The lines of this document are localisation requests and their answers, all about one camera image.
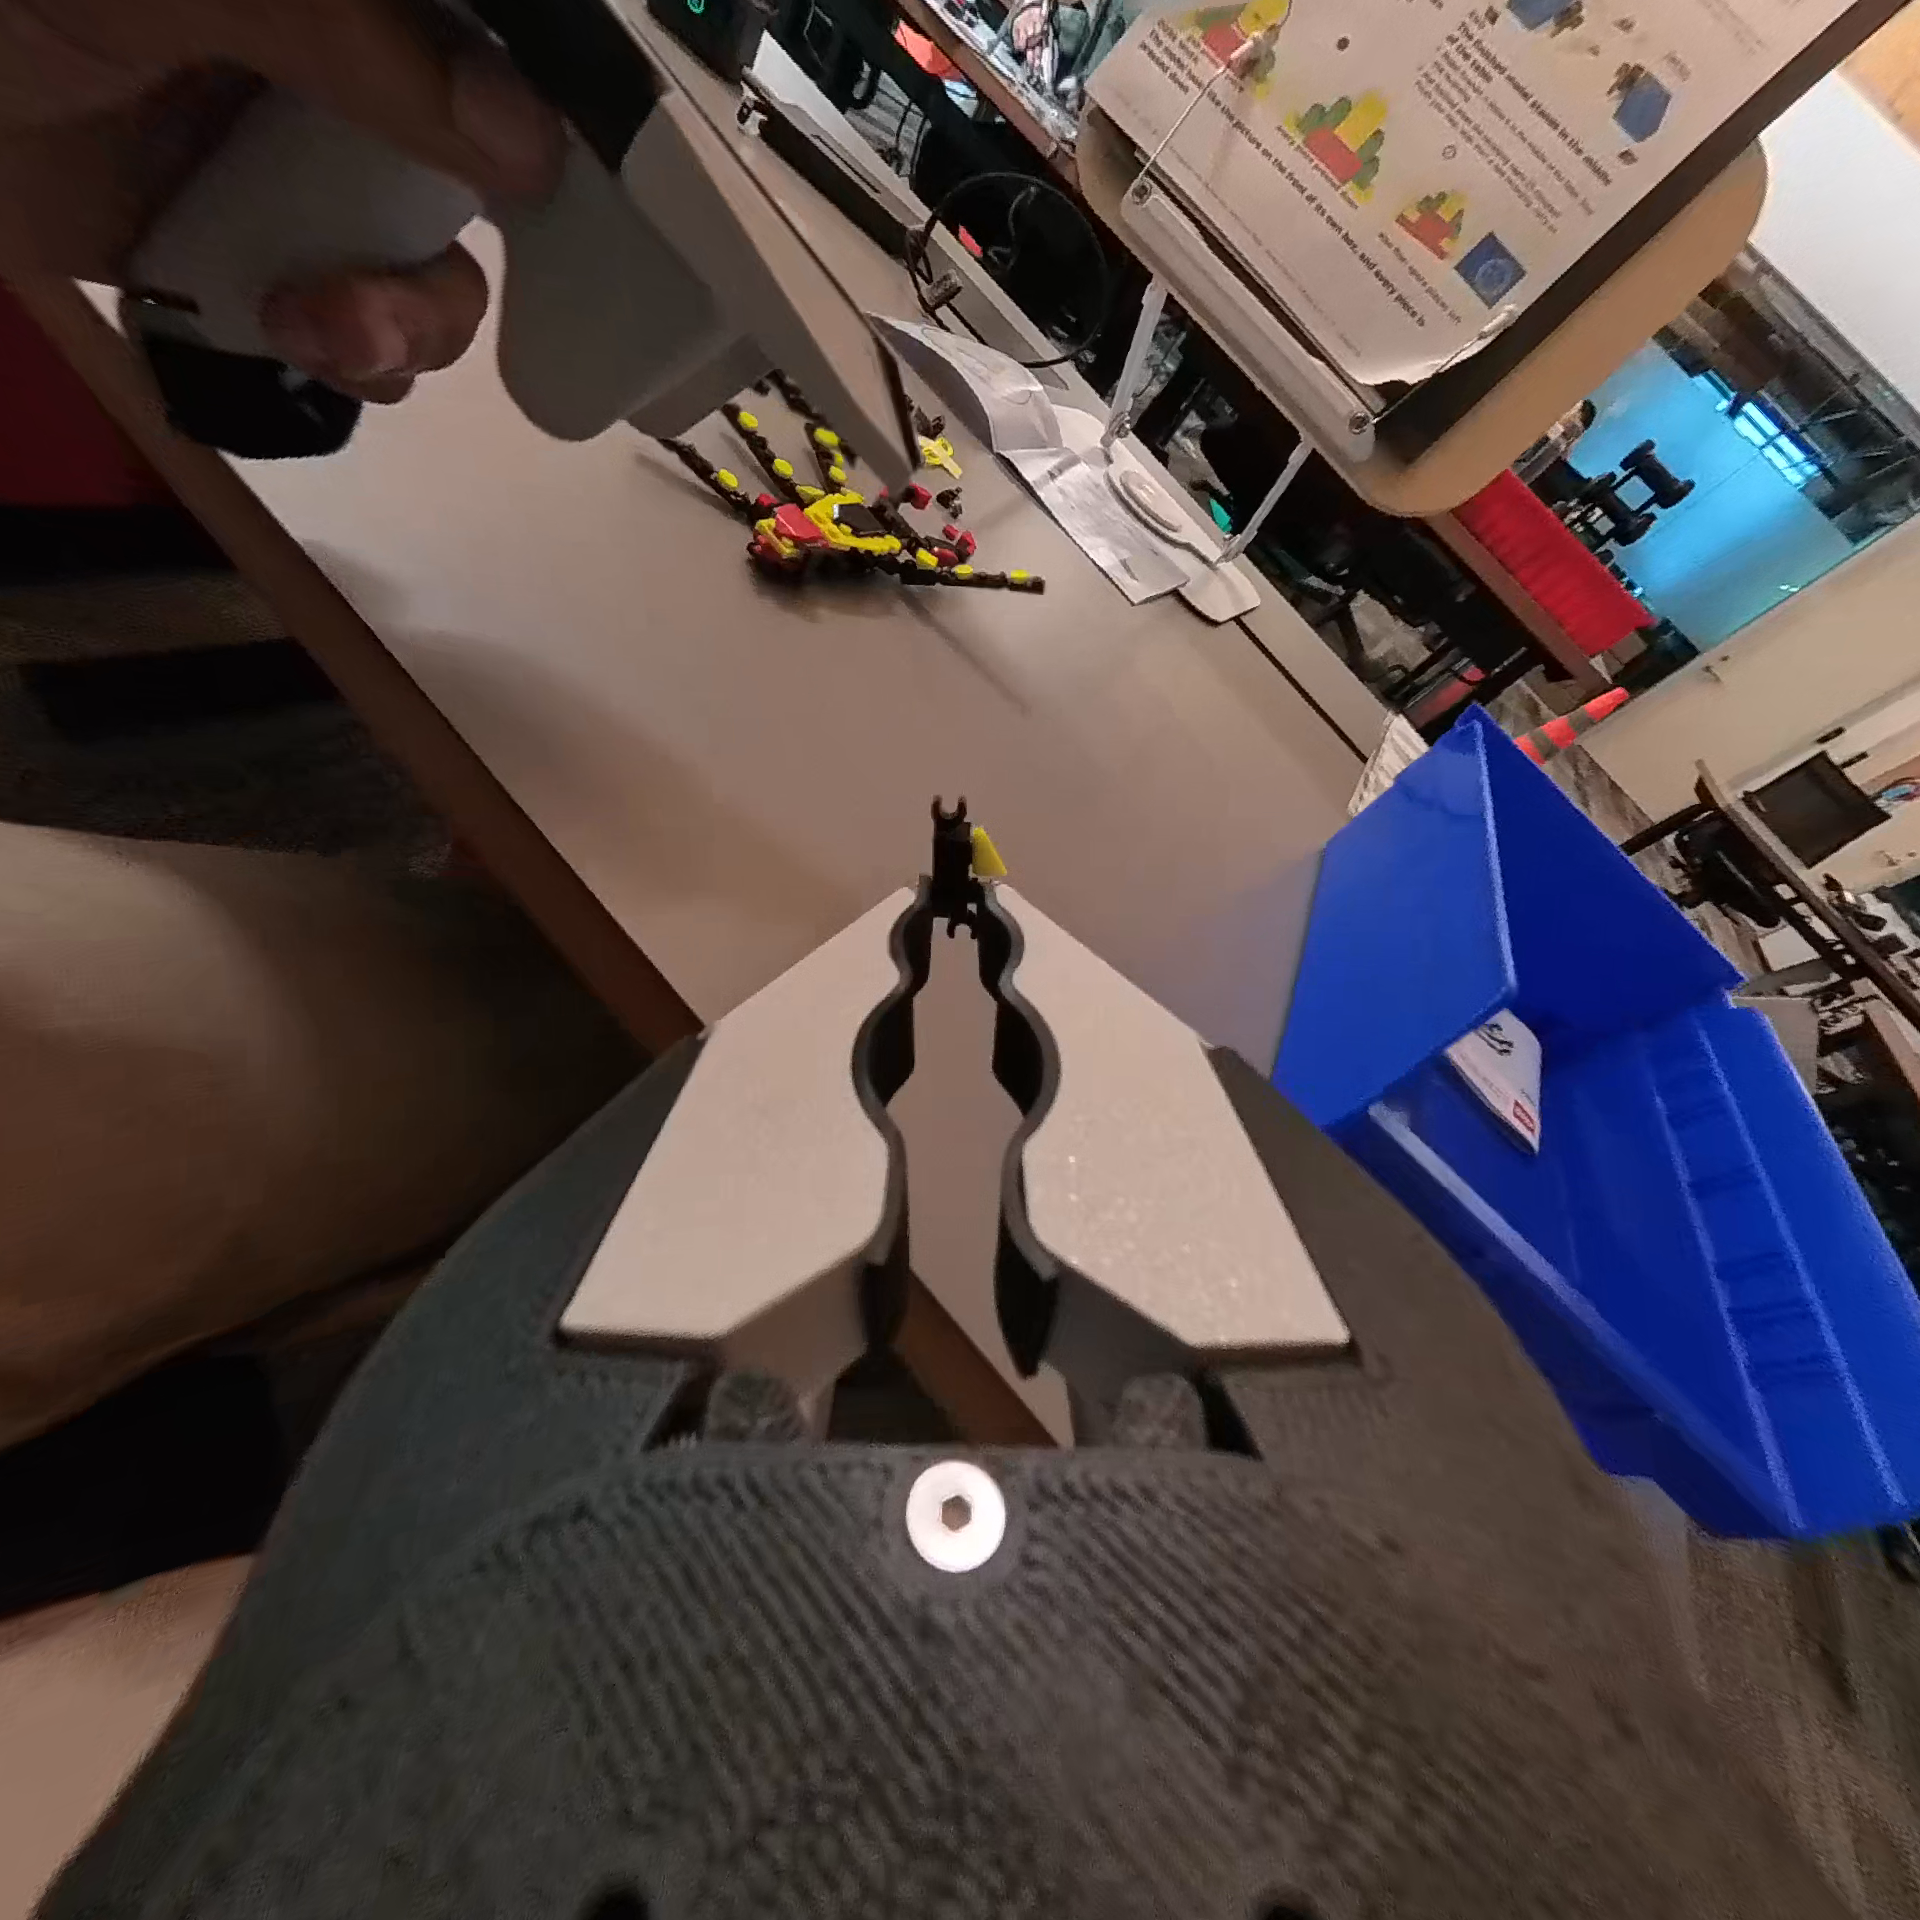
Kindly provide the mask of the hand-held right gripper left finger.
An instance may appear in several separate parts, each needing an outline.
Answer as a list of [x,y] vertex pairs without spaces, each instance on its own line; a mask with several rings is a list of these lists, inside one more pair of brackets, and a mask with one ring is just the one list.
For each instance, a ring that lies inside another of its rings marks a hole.
[[896,889],[712,1025],[560,1314],[592,1354],[844,1374],[865,1279],[898,1222],[896,1150],[855,1047],[898,985]]

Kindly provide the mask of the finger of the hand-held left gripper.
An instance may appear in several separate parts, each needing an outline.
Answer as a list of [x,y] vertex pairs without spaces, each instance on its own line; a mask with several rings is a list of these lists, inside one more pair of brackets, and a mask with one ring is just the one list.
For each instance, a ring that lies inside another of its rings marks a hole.
[[921,446],[896,358],[710,116],[690,98],[662,98],[619,179],[646,267],[619,417],[676,437],[783,372],[882,485],[908,483]]
[[505,210],[498,228],[498,372],[550,439],[619,422],[680,437],[768,377],[775,357],[587,148],[568,148],[554,197]]

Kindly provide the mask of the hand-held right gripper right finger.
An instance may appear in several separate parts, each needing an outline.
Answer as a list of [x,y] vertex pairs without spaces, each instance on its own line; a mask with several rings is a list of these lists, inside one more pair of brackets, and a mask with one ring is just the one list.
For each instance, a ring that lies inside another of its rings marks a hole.
[[979,923],[1000,1167],[994,1307],[1024,1377],[1265,1370],[1353,1332],[1186,1021],[993,879]]

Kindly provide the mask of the black yellow red lego model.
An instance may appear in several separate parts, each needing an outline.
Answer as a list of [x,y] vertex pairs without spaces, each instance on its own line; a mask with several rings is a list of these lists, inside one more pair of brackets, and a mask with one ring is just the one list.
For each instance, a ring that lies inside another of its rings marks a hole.
[[746,561],[761,578],[1023,597],[1048,591],[1048,578],[1028,567],[987,567],[968,514],[954,525],[938,513],[905,509],[898,493],[911,481],[865,487],[857,449],[791,374],[772,370],[759,377],[752,396],[780,399],[800,422],[812,474],[784,457],[761,417],[739,399],[728,399],[721,418],[751,460],[747,475],[704,457],[689,439],[659,437],[656,444],[747,531]]

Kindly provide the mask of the black yellow lego leg segment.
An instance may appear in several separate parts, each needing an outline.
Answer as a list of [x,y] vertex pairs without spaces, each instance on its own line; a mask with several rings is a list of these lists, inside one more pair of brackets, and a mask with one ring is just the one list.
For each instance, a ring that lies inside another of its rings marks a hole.
[[968,797],[931,804],[929,913],[947,938],[975,933],[991,889],[1008,877],[987,829],[971,820]]

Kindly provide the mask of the flat black box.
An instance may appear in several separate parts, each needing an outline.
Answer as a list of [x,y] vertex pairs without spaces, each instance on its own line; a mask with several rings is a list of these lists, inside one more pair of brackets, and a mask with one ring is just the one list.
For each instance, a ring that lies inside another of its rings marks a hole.
[[926,206],[772,37],[743,70],[739,116],[788,171],[905,265]]

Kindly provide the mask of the instruction booklet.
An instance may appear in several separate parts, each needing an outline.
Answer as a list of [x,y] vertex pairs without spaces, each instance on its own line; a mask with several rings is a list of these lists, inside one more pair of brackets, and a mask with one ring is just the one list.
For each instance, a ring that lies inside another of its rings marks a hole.
[[1180,574],[1159,571],[1159,557],[1129,534],[1108,489],[1112,449],[1132,446],[1102,446],[1104,422],[1056,399],[1040,372],[1008,351],[926,321],[874,322],[896,357],[948,402],[968,433],[1023,483],[1132,606],[1177,597],[1174,588]]

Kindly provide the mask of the small black device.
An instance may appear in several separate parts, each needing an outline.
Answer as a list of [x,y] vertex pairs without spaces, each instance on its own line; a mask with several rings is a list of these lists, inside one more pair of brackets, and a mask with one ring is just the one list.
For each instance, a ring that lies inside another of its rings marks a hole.
[[647,13],[716,77],[739,85],[752,67],[777,2],[647,2]]

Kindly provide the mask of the blue plastic bin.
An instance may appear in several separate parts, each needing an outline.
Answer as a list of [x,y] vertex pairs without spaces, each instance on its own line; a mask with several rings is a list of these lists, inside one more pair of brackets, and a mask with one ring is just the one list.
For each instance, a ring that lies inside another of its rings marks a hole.
[[1916,1289],[1739,971],[1467,710],[1326,844],[1274,1086],[1696,1524],[1919,1514]]

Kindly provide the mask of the person's beige trousers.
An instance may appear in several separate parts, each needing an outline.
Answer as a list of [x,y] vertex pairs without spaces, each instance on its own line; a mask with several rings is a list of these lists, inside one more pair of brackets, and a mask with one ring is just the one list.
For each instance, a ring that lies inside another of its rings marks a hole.
[[4,827],[4,1916],[399,1298],[642,1053],[488,885]]

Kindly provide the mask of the printed instruction poster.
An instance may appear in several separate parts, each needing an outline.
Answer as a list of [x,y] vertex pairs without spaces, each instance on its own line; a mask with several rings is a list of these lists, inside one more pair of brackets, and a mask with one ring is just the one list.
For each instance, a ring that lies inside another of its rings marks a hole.
[[1362,390],[1635,252],[1900,4],[1164,4],[1088,108]]

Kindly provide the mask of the orange traffic cone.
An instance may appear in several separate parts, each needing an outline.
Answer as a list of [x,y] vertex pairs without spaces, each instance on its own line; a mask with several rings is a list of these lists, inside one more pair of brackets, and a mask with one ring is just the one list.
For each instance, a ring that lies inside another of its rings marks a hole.
[[1570,709],[1554,713],[1515,735],[1515,747],[1537,765],[1569,755],[1583,743],[1603,721],[1619,713],[1633,702],[1633,692],[1624,685],[1611,685],[1603,694]]

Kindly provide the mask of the red ribbed crate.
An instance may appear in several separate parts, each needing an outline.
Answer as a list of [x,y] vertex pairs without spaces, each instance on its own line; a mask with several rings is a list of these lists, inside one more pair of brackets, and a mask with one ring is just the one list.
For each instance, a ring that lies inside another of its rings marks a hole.
[[1515,470],[1451,509],[1456,523],[1594,659],[1654,627],[1654,613]]

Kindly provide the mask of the white flat base plate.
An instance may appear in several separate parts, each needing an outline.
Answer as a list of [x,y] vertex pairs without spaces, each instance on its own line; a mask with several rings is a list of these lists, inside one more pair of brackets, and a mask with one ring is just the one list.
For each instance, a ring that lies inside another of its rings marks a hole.
[[1263,606],[1255,574],[1225,557],[1225,537],[1198,519],[1196,501],[1159,467],[1143,465],[1129,449],[1112,449],[1106,477],[1129,534],[1159,557],[1159,571],[1180,574],[1174,591],[1191,613],[1218,627]]

